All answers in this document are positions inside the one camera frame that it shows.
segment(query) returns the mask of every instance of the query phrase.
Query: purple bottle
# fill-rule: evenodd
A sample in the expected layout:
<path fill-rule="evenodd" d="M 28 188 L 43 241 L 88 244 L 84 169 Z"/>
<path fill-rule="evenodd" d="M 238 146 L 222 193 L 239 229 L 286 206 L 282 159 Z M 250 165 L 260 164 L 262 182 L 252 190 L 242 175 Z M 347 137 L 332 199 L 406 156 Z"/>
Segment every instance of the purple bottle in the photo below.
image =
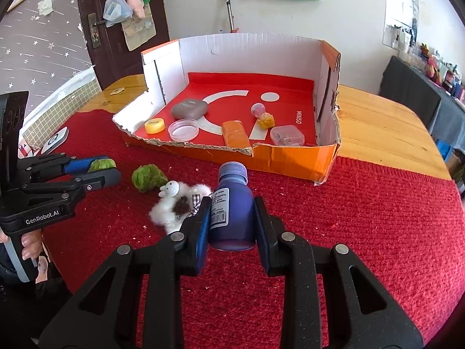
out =
<path fill-rule="evenodd" d="M 219 184 L 212 194 L 209 244 L 222 251 L 243 251 L 255 245 L 253 194 L 247 169 L 230 161 L 219 168 Z"/>

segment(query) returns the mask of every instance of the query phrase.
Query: wallpaper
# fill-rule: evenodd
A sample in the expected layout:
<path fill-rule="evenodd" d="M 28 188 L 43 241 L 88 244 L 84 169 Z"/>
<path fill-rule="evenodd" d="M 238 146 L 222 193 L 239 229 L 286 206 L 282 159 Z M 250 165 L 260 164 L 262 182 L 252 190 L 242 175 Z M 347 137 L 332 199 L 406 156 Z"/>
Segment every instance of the wallpaper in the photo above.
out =
<path fill-rule="evenodd" d="M 52 0 L 52 13 L 24 0 L 0 22 L 0 92 L 28 90 L 26 113 L 92 65 L 78 0 Z"/>

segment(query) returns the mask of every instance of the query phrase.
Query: brown door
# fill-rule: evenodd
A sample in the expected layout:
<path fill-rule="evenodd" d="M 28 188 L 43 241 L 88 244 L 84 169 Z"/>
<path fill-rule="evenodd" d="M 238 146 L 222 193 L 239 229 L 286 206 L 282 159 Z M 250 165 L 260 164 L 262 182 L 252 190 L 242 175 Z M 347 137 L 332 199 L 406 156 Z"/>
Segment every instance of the brown door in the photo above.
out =
<path fill-rule="evenodd" d="M 167 17 L 164 13 L 163 0 L 151 0 L 153 21 L 157 35 L 133 51 L 129 51 L 124 39 L 121 24 L 106 28 L 98 25 L 101 46 L 94 49 L 90 36 L 88 14 L 96 13 L 97 21 L 103 20 L 103 9 L 106 0 L 78 0 L 87 48 L 95 73 L 102 89 L 128 75 L 143 73 L 140 53 L 143 50 L 169 41 Z"/>

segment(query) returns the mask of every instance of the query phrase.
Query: bottle label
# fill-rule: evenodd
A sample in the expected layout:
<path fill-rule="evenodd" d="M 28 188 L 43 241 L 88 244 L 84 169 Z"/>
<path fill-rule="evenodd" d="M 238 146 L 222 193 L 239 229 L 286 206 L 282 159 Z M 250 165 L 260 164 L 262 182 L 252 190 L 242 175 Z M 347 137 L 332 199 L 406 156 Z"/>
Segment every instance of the bottle label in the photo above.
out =
<path fill-rule="evenodd" d="M 224 227 L 229 220 L 229 188 L 217 190 L 212 194 L 212 215 L 210 229 Z"/>

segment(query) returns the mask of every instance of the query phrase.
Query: wooden table top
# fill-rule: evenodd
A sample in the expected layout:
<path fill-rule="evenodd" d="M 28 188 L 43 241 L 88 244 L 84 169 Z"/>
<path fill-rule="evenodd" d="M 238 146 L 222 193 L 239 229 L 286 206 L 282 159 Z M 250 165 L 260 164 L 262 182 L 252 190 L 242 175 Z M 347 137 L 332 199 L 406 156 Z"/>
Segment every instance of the wooden table top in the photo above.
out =
<path fill-rule="evenodd" d="M 110 93 L 125 88 L 119 94 Z M 147 90 L 144 75 L 126 76 L 80 111 L 117 113 Z M 450 180 L 439 150 L 420 119 L 403 105 L 339 86 L 337 103 L 342 144 L 339 156 Z"/>

